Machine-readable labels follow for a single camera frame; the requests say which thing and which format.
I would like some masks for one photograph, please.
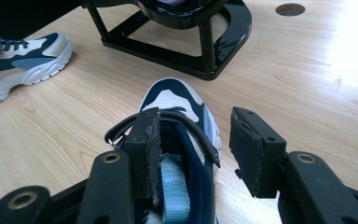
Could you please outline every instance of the light wood surface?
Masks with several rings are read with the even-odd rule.
[[[23,186],[56,194],[88,177],[93,159],[111,150],[103,136],[138,109],[163,77],[189,83],[215,116],[223,141],[216,175],[221,223],[280,223],[276,200],[253,199],[228,148],[232,106],[256,112],[287,142],[287,151],[322,157],[358,189],[358,1],[305,1],[297,17],[275,12],[283,0],[245,1],[253,31],[223,73],[204,81],[104,47],[87,10],[78,8],[30,38],[62,32],[73,56],[57,76],[15,88],[0,104],[0,198]],[[113,28],[134,6],[101,10]],[[213,28],[223,32],[221,18]],[[133,35],[200,54],[196,29],[173,31],[153,22]]]

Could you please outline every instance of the navy blue sneaker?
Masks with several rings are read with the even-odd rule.
[[[186,115],[205,132],[220,158],[221,141],[214,118],[188,84],[171,77],[157,81],[139,110],[152,107]],[[146,214],[142,223],[218,223],[213,182],[216,166],[184,125],[162,121],[160,133],[164,159],[158,171],[159,206],[141,213]]]
[[[62,34],[28,41],[0,38],[0,102],[17,85],[32,85],[56,75],[71,54],[71,41]]]

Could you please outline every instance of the shoe lace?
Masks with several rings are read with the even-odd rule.
[[[2,44],[5,45],[4,51],[9,51],[11,46],[14,46],[14,50],[18,50],[20,45],[22,45],[25,49],[28,48],[28,42],[26,42],[25,40],[2,39]]]

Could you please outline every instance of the white sole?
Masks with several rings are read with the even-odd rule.
[[[49,79],[59,73],[69,62],[72,55],[72,43],[68,39],[68,45],[63,53],[49,63],[41,64],[28,71],[16,73],[0,80],[0,103],[10,94],[10,90],[18,85],[33,85]]]

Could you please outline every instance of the bolt hole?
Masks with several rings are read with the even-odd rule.
[[[297,157],[300,161],[305,163],[313,164],[316,162],[316,159],[308,154],[304,154],[304,153],[298,154]]]
[[[116,153],[111,153],[103,157],[103,162],[105,163],[113,163],[120,160],[120,156]]]
[[[107,224],[109,223],[110,218],[109,216],[100,216],[95,218],[94,224]]]
[[[9,209],[22,209],[36,200],[37,194],[34,191],[26,191],[13,197],[7,207]]]
[[[275,9],[275,12],[281,16],[294,17],[303,14],[305,12],[305,7],[296,3],[288,3],[278,6]]]

